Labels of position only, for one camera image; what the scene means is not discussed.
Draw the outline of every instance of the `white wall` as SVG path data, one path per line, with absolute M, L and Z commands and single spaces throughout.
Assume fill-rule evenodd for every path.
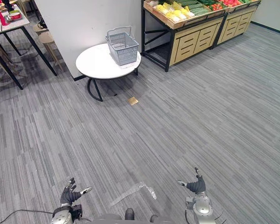
M 280 30 L 280 0 L 262 0 L 252 21 Z
M 78 55 L 93 45 L 104 43 L 109 29 L 132 25 L 133 34 L 141 44 L 141 0 L 35 2 L 73 77 L 81 76 L 76 68 Z

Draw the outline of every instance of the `basket handle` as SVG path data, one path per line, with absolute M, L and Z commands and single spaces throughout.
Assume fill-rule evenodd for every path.
M 109 33 L 110 32 L 112 32 L 112 31 L 115 31 L 115 30 L 117 30 L 117 29 L 124 29 L 124 28 L 130 28 L 130 33 L 129 33 L 129 35 L 131 35 L 131 33 L 132 33 L 132 26 L 127 26 L 127 27 L 116 27 L 116 28 L 114 28 L 114 29 L 110 29 L 110 30 L 108 30 L 107 31 L 107 40 L 109 40 Z

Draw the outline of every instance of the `gray shopping basket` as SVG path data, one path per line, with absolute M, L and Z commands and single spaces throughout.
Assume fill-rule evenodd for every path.
M 130 28 L 130 33 L 110 34 L 118 29 Z M 137 61 L 138 43 L 131 37 L 132 27 L 117 27 L 107 32 L 107 41 L 113 59 L 119 65 Z

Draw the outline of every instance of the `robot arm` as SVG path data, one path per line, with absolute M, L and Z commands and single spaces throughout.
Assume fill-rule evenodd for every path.
M 184 181 L 177 181 L 180 185 L 196 194 L 194 198 L 186 198 L 186 211 L 188 209 L 194 211 L 194 218 L 197 224 L 216 224 L 213 217 L 211 200 L 205 193 L 204 179 L 202 175 L 199 175 L 198 168 L 195 167 L 195 171 L 197 173 L 197 182 L 186 183 Z
M 73 190 L 76 188 L 74 183 L 74 178 L 67 182 L 60 197 L 60 207 L 53 212 L 51 224 L 73 224 L 75 219 L 82 217 L 82 206 L 75 205 L 72 207 L 71 205 L 82 195 L 90 192 L 92 187 L 88 187 L 80 192 L 74 192 Z

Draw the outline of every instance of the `round white table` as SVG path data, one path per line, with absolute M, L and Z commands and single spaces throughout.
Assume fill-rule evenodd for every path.
M 83 51 L 76 60 L 76 67 L 85 76 L 89 77 L 87 90 L 89 94 L 98 101 L 103 101 L 98 90 L 96 79 L 114 79 L 126 76 L 132 72 L 138 75 L 138 67 L 141 62 L 140 53 L 137 53 L 137 61 L 134 63 L 119 66 L 112 58 L 107 43 L 88 48 Z M 98 98 L 90 90 L 90 83 L 93 80 L 98 93 Z

